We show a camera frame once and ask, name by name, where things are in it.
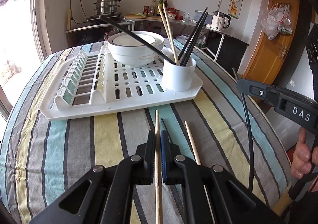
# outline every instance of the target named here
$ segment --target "stainless steel pot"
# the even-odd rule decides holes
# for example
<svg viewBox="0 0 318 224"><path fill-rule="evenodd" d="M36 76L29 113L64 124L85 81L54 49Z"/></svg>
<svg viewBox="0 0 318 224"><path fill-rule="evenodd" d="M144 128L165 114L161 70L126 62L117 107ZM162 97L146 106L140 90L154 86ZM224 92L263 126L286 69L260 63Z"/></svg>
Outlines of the stainless steel pot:
<svg viewBox="0 0 318 224"><path fill-rule="evenodd" d="M96 7L96 14L108 14L117 12L117 7L120 5Z"/></svg>
<svg viewBox="0 0 318 224"><path fill-rule="evenodd" d="M103 6L111 6L111 5L117 5L117 2L120 2L121 0L97 0L96 8L97 7L103 7Z"/></svg>

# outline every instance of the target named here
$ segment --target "white bowl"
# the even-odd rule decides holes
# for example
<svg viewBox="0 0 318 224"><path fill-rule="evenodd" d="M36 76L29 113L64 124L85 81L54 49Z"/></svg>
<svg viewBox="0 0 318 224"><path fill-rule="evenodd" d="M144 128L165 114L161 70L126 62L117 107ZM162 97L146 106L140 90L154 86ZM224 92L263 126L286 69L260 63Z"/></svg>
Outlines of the white bowl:
<svg viewBox="0 0 318 224"><path fill-rule="evenodd" d="M143 40L157 48L163 48L164 38L157 33L133 31ZM126 33L118 33L108 39L108 49L112 57L127 67L141 67L151 63L158 55Z"/></svg>

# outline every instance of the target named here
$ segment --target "door handle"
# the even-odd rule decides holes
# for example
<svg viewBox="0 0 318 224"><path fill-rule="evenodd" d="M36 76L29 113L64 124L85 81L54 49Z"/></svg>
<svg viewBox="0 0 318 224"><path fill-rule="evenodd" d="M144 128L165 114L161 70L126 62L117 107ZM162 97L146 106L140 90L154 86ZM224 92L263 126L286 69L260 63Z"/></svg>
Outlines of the door handle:
<svg viewBox="0 0 318 224"><path fill-rule="evenodd" d="M284 46L279 53L279 59L284 60L287 55L287 46Z"/></svg>

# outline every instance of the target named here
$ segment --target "black chopstick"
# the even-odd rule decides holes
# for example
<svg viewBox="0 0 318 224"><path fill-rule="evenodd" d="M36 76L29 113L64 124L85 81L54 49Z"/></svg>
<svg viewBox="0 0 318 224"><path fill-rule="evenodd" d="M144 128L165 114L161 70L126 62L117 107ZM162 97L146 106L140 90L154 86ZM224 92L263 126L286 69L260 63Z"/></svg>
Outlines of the black chopstick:
<svg viewBox="0 0 318 224"><path fill-rule="evenodd" d="M168 140L169 140L169 142L170 142L170 143L173 143L172 140L171 140L171 137L170 137L170 135L169 135L168 129L167 129L166 125L164 124L163 119L160 118L160 120L161 120L161 123L162 123L162 126L163 126L164 130L166 130L167 133L168 133Z"/></svg>
<svg viewBox="0 0 318 224"><path fill-rule="evenodd" d="M208 12L206 12L204 14L203 19L201 20L201 22L199 24L198 30L196 31L196 33L195 33L195 35L194 35L194 37L192 39L191 44L190 44L189 48L187 49L187 52L184 54L184 56L183 56L183 58L182 58L182 60L180 62L180 66L186 66L187 65L187 63L189 61L189 58L191 56L191 53L192 53L192 51L194 49L194 46L195 46L195 44L196 44L196 42L198 40L198 37L199 37L199 35L201 33L201 30L203 28L203 24L204 24L207 16L208 16Z"/></svg>
<svg viewBox="0 0 318 224"><path fill-rule="evenodd" d="M119 25L118 23L116 23L115 21L109 19L105 15L100 15L99 18L101 20L103 20L104 22L107 22L107 23L113 25L114 27L120 29L121 31L125 32L126 34L128 34L129 36L134 38L135 40L139 41L140 43L142 43L143 45L145 45L146 47L148 47L149 49L154 51L156 54L161 56L163 59L167 60L169 63L175 64L175 62L172 61L169 57L167 57L164 53L160 52L157 48L153 47L151 44L149 44L148 42L144 41L141 37L137 36L135 33L131 32L127 28L123 27L122 25Z"/></svg>
<svg viewBox="0 0 318 224"><path fill-rule="evenodd" d="M194 29L193 29L191 35L189 36L187 42L184 44L184 47L182 48L180 54L178 55L178 60L179 60L179 61L180 61L181 56L183 55L184 51L186 50L186 48L187 48L187 46L188 46L188 44L189 44L189 42L190 42L190 39L192 39L193 35L195 34L196 30L198 29L198 26L199 26L201 20L203 19L203 16L204 16L204 14L205 14L205 12L206 12L207 9L208 9L208 8L206 7L206 9L204 10L203 14L201 15L199 21L197 22L196 26L194 27Z"/></svg>

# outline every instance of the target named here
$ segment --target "white cup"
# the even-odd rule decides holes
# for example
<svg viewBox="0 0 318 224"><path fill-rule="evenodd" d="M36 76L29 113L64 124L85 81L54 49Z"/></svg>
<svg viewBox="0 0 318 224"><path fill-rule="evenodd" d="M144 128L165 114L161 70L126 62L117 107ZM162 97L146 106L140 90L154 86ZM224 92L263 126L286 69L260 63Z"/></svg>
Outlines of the white cup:
<svg viewBox="0 0 318 224"><path fill-rule="evenodd" d="M173 54L167 55L174 61ZM163 62L162 85L171 91L187 91L190 89L196 61L189 58L186 66L177 66L169 63L167 60Z"/></svg>

